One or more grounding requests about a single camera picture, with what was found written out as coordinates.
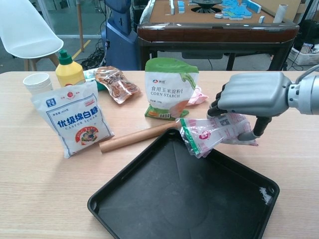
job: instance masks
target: wooden rolling pin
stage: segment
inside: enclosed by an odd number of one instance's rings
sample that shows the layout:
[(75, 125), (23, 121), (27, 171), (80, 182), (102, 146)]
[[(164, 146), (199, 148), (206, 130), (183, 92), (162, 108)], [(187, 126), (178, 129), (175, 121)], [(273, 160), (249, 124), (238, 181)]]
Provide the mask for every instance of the wooden rolling pin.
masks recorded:
[(164, 133), (168, 128), (178, 128), (180, 127), (180, 123), (178, 122), (170, 122), (166, 124), (162, 124), (156, 127), (147, 128), (142, 131), (138, 131), (135, 133), (131, 133), (119, 138), (113, 138), (110, 140), (106, 140), (100, 143), (100, 150), (102, 153), (121, 148), (133, 143), (137, 143), (149, 138), (153, 138)]

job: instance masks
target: plastic bag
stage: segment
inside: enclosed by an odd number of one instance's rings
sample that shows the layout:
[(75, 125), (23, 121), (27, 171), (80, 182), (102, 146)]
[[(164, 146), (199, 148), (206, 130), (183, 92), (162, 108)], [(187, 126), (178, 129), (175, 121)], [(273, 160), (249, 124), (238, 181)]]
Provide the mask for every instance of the plastic bag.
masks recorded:
[(113, 66), (98, 68), (95, 79), (108, 89), (118, 104), (122, 104), (131, 95), (141, 92), (137, 85), (126, 79), (122, 71)]
[(199, 105), (203, 103), (206, 99), (208, 99), (208, 96), (204, 95), (201, 91), (201, 87), (196, 85), (194, 93), (189, 99), (187, 106)]
[(65, 158), (114, 135), (98, 104), (95, 81), (44, 92), (31, 100), (39, 114), (59, 135)]
[(249, 121), (244, 115), (223, 114), (211, 119), (179, 119), (180, 135), (191, 155), (206, 157), (219, 143), (257, 146), (255, 140), (239, 141), (237, 136), (250, 132)]
[(145, 116), (175, 120), (188, 114), (198, 69), (172, 58), (154, 58), (145, 66), (145, 86), (150, 103)]
[(98, 81), (95, 79), (95, 74), (96, 74), (96, 71), (97, 71), (97, 70), (98, 70), (98, 68), (94, 68), (94, 69), (90, 69), (90, 70), (83, 71), (84, 78), (85, 78), (85, 82), (88, 82), (88, 81), (96, 81), (96, 82), (97, 82), (97, 85), (98, 85), (98, 91), (107, 90), (104, 85), (102, 85), (100, 82), (98, 82)]

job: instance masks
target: floor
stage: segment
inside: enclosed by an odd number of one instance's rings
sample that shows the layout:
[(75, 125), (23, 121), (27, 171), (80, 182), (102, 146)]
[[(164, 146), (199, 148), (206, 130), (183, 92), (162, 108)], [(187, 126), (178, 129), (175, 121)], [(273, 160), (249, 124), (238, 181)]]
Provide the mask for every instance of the floor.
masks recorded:
[[(79, 39), (64, 39), (64, 49), (68, 51), (70, 55), (74, 55), (80, 49), (80, 41)], [(90, 39), (90, 43), (85, 48), (84, 52), (81, 52), (75, 60), (81, 62), (80, 59), (87, 58), (91, 53), (95, 51), (95, 45), (98, 39)], [(172, 53), (172, 52), (159, 52), (158, 57), (173, 57), (176, 59), (181, 59), (191, 65), (197, 66), (201, 71), (224, 71), (227, 65), (227, 56), (223, 56), (220, 60), (210, 60), (212, 66), (209, 61), (206, 59), (203, 60), (194, 60), (194, 59), (182, 59), (180, 53)], [(240, 56), (236, 57), (233, 70), (234, 71), (265, 71), (268, 69), (270, 65), (270, 56), (268, 54), (259, 54), (259, 55), (250, 55), (250, 56)], [(288, 68), (291, 67), (292, 61), (288, 60)], [(303, 66), (304, 70), (309, 69), (311, 66)], [(41, 59), (37, 63), (38, 71), (54, 71), (55, 66), (48, 59)], [(2, 43), (0, 43), (0, 73), (7, 71), (23, 71), (23, 60), (19, 58), (13, 59), (13, 57), (8, 54)]]
[[(57, 35), (78, 35), (76, 7), (48, 11), (53, 29)], [(84, 4), (81, 7), (82, 27), (84, 35), (100, 34), (100, 24), (105, 20), (102, 13), (96, 13), (94, 6)]]

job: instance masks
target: robotic hand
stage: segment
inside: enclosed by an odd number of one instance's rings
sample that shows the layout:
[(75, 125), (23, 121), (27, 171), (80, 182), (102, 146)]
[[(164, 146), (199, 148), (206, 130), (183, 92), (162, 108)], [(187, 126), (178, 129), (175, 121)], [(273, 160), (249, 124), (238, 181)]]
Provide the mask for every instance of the robotic hand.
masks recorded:
[(207, 117), (223, 113), (257, 116), (253, 131), (238, 136), (240, 141), (259, 138), (273, 116), (289, 107), (306, 115), (319, 115), (319, 76), (309, 74), (319, 70), (316, 65), (293, 83), (282, 72), (243, 73), (230, 78), (216, 100), (210, 105)]

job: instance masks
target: white cup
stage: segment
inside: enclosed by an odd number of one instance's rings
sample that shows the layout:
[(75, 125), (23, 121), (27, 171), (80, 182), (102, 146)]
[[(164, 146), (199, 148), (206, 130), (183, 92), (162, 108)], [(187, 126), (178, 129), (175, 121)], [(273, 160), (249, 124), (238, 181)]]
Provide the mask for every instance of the white cup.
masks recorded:
[(35, 73), (25, 77), (23, 84), (32, 95), (52, 91), (50, 76), (47, 73)]

